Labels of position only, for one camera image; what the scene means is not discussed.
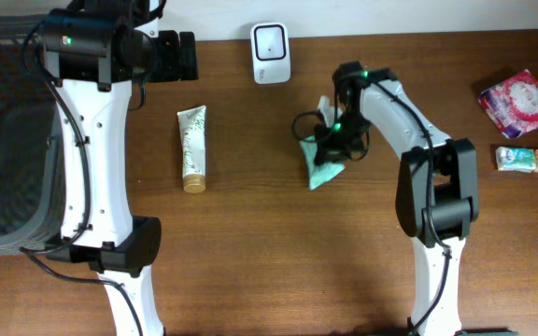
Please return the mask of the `mint green wipes packet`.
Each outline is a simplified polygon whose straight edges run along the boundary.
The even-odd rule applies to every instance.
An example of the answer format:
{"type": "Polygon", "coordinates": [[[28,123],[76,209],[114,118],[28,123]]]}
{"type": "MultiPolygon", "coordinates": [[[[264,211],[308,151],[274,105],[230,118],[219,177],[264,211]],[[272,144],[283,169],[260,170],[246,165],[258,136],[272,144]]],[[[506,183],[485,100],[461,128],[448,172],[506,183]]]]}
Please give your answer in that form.
{"type": "Polygon", "coordinates": [[[313,136],[309,136],[304,141],[299,142],[307,166],[310,190],[317,189],[345,170],[345,165],[342,163],[327,162],[316,165],[314,159],[318,152],[318,146],[314,140],[315,138],[313,136]]]}

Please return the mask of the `white cream tube gold cap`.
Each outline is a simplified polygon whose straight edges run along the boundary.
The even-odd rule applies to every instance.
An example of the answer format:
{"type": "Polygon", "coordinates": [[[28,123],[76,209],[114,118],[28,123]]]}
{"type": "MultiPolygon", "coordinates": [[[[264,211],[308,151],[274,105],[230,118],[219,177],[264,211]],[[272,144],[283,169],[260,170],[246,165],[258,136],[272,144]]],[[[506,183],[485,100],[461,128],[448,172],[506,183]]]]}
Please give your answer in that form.
{"type": "Polygon", "coordinates": [[[205,105],[177,112],[182,145],[182,181],[188,193],[205,191],[205,113],[205,105]]]}

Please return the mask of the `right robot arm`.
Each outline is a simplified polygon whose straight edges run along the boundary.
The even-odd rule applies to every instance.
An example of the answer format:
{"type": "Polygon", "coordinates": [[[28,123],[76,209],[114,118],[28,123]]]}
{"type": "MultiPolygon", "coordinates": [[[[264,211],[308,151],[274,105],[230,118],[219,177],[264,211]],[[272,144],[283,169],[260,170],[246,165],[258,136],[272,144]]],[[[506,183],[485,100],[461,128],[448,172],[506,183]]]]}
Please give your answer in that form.
{"type": "Polygon", "coordinates": [[[411,335],[458,335],[460,256],[479,212],[476,150],[454,140],[419,111],[387,67],[341,64],[334,101],[318,112],[317,166],[367,155],[371,127],[399,159],[395,209],[415,258],[411,335]]]}

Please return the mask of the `green white tissue pocket pack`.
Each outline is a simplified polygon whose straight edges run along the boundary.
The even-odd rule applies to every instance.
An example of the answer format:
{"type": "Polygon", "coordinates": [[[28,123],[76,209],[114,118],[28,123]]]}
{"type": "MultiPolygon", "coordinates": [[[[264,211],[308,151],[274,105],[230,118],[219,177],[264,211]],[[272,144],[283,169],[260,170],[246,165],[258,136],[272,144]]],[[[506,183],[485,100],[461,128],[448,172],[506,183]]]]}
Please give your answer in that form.
{"type": "Polygon", "coordinates": [[[516,147],[498,147],[495,158],[499,171],[531,173],[536,169],[533,149],[516,147]]]}

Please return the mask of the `red floral tissue pack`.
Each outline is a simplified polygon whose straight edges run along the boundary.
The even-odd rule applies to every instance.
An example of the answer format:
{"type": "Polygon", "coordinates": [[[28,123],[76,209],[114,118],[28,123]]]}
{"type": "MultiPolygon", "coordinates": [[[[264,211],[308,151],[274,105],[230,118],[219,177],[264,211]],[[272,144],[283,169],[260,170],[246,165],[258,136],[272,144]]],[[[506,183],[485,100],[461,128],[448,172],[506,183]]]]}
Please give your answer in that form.
{"type": "Polygon", "coordinates": [[[478,103],[508,139],[538,129],[538,80],[528,69],[482,91],[478,103]]]}

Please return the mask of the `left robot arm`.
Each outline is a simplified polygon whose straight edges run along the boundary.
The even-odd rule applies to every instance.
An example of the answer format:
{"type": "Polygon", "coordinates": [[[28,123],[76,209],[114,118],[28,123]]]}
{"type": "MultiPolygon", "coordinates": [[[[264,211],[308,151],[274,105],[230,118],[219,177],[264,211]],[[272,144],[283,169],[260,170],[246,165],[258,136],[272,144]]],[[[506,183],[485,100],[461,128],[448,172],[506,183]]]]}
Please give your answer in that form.
{"type": "Polygon", "coordinates": [[[163,31],[162,1],[74,1],[38,24],[34,63],[63,134],[59,238],[32,259],[85,263],[106,290],[119,335],[162,335],[152,285],[162,224],[131,213],[125,129],[134,91],[198,77],[195,37],[163,31]]]}

